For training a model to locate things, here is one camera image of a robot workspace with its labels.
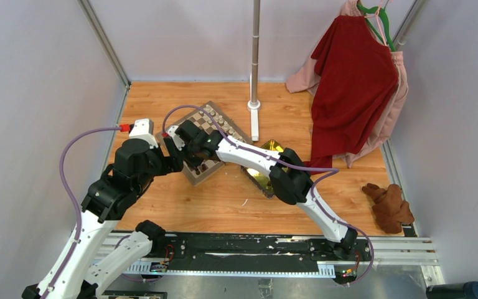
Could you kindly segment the wooden folding chess board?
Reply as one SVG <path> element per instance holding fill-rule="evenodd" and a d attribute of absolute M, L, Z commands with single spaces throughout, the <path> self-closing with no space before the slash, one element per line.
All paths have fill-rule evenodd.
<path fill-rule="evenodd" d="M 225 163 L 210 153 L 224 140 L 223 131 L 229 137 L 243 143 L 253 144 L 253 140 L 235 122 L 209 101 L 177 121 L 163 123 L 166 134 L 170 136 L 179 151 L 184 154 L 182 172 L 194 186 L 199 185 L 215 174 Z"/>

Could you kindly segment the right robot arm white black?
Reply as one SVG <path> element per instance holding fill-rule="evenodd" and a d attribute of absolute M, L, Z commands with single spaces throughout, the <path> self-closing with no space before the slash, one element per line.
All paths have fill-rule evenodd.
<path fill-rule="evenodd" d="M 262 149 L 222 130 L 206 133 L 190 120 L 170 126 L 166 133 L 194 166 L 209 160 L 222 161 L 254 169 L 266 176 L 280 201 L 303 210 L 320 228 L 335 258 L 346 260 L 354 254 L 358 232 L 323 200 L 311 179 L 313 170 L 305 167 L 294 150 Z"/>

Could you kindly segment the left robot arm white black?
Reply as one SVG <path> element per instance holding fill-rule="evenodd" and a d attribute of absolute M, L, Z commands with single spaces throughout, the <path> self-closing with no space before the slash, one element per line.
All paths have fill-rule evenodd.
<path fill-rule="evenodd" d="M 168 156 L 148 137 L 126 140 L 116 150 L 114 163 L 90 185 L 82 203 L 71 198 L 78 212 L 76 226 L 49 273 L 41 282 L 25 287 L 22 298 L 97 298 L 137 259 L 164 253 L 165 230 L 143 221 L 112 253 L 93 264 L 105 239 L 154 178 L 182 170 L 182 145 L 170 136 L 164 144 Z"/>

